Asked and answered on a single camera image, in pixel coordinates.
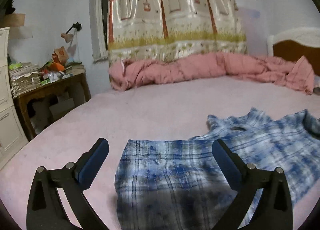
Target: pink blanket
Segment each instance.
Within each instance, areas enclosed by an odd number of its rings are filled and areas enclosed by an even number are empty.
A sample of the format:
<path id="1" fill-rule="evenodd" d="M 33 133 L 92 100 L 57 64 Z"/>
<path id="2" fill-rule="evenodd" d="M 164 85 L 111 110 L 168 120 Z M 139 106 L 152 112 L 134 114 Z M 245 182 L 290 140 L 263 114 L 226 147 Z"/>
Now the pink blanket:
<path id="1" fill-rule="evenodd" d="M 196 54 L 172 63 L 123 60 L 109 69 L 111 86 L 120 91 L 147 84 L 167 84 L 230 75 L 238 79 L 274 83 L 312 94 L 314 72 L 302 56 L 296 63 L 279 57 L 257 59 L 238 53 Z"/>

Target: plaid fabric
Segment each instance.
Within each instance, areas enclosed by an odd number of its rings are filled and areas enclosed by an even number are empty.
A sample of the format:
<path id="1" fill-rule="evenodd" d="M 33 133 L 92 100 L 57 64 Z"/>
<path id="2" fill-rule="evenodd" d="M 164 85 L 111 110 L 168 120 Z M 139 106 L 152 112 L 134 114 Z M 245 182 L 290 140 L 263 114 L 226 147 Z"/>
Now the plaid fabric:
<path id="1" fill-rule="evenodd" d="M 252 109 L 225 120 L 210 115 L 208 122 L 209 133 L 188 141 L 128 141 L 115 178 L 123 230 L 211 229 L 236 196 L 212 156 L 219 138 L 245 163 L 282 167 L 293 205 L 320 178 L 320 121 L 307 110 L 272 121 Z"/>

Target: white cabinet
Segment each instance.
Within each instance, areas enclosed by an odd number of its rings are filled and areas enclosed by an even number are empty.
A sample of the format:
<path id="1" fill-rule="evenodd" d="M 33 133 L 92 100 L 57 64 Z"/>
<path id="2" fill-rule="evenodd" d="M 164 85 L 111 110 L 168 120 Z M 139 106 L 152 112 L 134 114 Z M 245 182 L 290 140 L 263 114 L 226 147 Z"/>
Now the white cabinet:
<path id="1" fill-rule="evenodd" d="M 0 29 L 0 67 L 7 66 L 9 28 Z"/>
<path id="2" fill-rule="evenodd" d="M 0 29 L 0 169 L 27 143 L 13 105 L 8 67 L 9 28 Z"/>
<path id="3" fill-rule="evenodd" d="M 0 68 L 0 111 L 12 106 L 8 68 Z"/>
<path id="4" fill-rule="evenodd" d="M 0 150 L 2 154 L 10 151 L 14 145 L 23 142 L 24 132 L 19 124 L 14 106 L 0 113 Z"/>

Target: cardboard box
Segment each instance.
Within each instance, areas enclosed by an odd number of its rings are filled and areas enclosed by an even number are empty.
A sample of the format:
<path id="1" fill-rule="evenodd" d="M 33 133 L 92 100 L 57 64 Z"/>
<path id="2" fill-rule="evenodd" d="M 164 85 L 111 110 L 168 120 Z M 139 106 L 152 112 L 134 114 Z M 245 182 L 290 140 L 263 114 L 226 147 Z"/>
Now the cardboard box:
<path id="1" fill-rule="evenodd" d="M 54 121 L 57 121 L 60 118 L 64 117 L 67 113 L 69 113 L 74 108 L 75 108 L 75 103 L 73 102 L 72 98 L 60 101 L 58 104 L 55 104 L 49 107 Z"/>

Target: tree print curtain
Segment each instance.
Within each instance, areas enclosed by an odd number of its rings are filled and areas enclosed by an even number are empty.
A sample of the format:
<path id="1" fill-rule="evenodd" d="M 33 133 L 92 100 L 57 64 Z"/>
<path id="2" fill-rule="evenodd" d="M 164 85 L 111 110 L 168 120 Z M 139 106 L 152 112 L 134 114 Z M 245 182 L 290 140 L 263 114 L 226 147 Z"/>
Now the tree print curtain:
<path id="1" fill-rule="evenodd" d="M 109 0 L 109 62 L 245 53 L 237 11 L 235 0 Z"/>

